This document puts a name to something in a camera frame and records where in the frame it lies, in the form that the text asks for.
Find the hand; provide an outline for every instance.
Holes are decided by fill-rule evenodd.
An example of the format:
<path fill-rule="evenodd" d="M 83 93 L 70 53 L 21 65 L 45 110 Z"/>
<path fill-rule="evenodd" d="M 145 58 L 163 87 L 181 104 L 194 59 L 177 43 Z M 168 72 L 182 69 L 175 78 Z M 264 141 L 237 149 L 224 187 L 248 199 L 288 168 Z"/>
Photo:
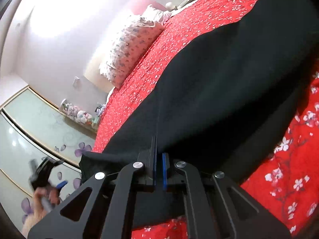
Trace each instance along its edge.
<path fill-rule="evenodd" d="M 45 188 L 37 188 L 33 194 L 33 211 L 36 218 L 42 219 L 47 214 L 41 203 L 41 198 L 47 197 L 47 194 Z M 56 188 L 51 188 L 48 199 L 52 204 L 60 204 L 59 192 Z"/>
<path fill-rule="evenodd" d="M 33 215 L 29 215 L 23 225 L 22 234 L 25 238 L 28 237 L 28 233 L 36 223 L 38 223 L 47 212 L 43 209 L 41 198 L 47 196 L 47 190 L 45 188 L 37 188 L 33 194 Z M 52 204 L 60 204 L 59 192 L 56 188 L 51 188 L 49 193 L 49 201 Z"/>

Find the floral bedspread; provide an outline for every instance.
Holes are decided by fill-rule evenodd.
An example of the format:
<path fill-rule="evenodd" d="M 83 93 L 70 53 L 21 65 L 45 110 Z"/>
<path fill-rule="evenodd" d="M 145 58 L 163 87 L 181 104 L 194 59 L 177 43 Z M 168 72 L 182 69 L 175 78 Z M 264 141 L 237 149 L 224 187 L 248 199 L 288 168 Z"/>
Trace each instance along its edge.
<path fill-rule="evenodd" d="M 165 23 L 165 30 L 124 81 L 115 89 L 103 113 L 94 152 L 102 152 L 131 113 L 153 90 L 170 60 L 192 39 L 236 22 L 257 0 L 198 0 Z M 274 157 L 263 163 L 242 188 L 297 233 L 319 200 L 319 61 L 314 66 L 309 97 L 291 121 Z M 183 218 L 133 231 L 134 239 L 186 239 Z"/>

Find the plush toy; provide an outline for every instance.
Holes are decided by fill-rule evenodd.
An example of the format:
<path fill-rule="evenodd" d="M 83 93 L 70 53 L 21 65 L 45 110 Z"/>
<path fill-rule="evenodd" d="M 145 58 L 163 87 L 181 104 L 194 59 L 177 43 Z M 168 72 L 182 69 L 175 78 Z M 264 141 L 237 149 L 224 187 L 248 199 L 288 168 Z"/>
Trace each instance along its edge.
<path fill-rule="evenodd" d="M 78 112 L 80 111 L 80 108 L 78 106 L 73 106 L 73 112 L 71 113 L 71 115 L 76 118 L 78 115 Z"/>
<path fill-rule="evenodd" d="M 85 114 L 84 116 L 85 116 L 85 118 L 87 119 L 87 122 L 88 122 L 89 124 L 91 124 L 92 121 L 93 121 L 92 115 L 89 114 L 89 113 L 87 113 L 87 114 Z"/>
<path fill-rule="evenodd" d="M 78 112 L 78 114 L 77 114 L 77 117 L 75 118 L 75 121 L 77 122 L 77 123 L 83 123 L 83 124 L 85 124 L 86 122 L 87 122 L 87 119 L 86 119 L 86 117 L 84 116 L 86 114 L 86 112 L 85 111 L 79 111 Z"/>
<path fill-rule="evenodd" d="M 73 104 L 71 103 L 65 104 L 64 109 L 67 109 L 66 114 L 73 120 L 77 117 L 78 112 L 80 111 L 80 108 L 78 106 L 73 106 Z"/>

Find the black handheld tool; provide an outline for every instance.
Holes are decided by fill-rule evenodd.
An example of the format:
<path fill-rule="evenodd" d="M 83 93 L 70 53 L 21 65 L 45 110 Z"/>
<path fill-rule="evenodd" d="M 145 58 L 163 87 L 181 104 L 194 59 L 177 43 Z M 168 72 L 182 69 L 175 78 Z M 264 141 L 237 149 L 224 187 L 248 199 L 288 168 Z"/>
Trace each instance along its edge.
<path fill-rule="evenodd" d="M 57 161 L 52 159 L 51 157 L 46 157 L 42 163 L 37 167 L 37 162 L 35 159 L 29 162 L 32 175 L 29 178 L 30 184 L 35 191 L 38 187 L 41 188 L 50 188 L 52 185 L 49 183 L 49 176 L 52 169 L 60 164 L 62 161 Z M 54 206 L 50 203 L 50 201 L 46 197 L 41 198 L 41 203 L 43 208 L 47 211 L 47 213 L 51 212 Z"/>

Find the floral pillow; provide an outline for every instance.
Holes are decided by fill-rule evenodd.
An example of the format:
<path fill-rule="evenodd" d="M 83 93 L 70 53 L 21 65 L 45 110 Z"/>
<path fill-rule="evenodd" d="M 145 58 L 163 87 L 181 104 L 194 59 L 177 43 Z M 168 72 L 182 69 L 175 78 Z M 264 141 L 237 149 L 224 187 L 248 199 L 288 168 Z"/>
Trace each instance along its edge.
<path fill-rule="evenodd" d="M 99 66 L 100 74 L 120 88 L 163 30 L 159 22 L 148 21 L 140 15 L 128 17 Z"/>

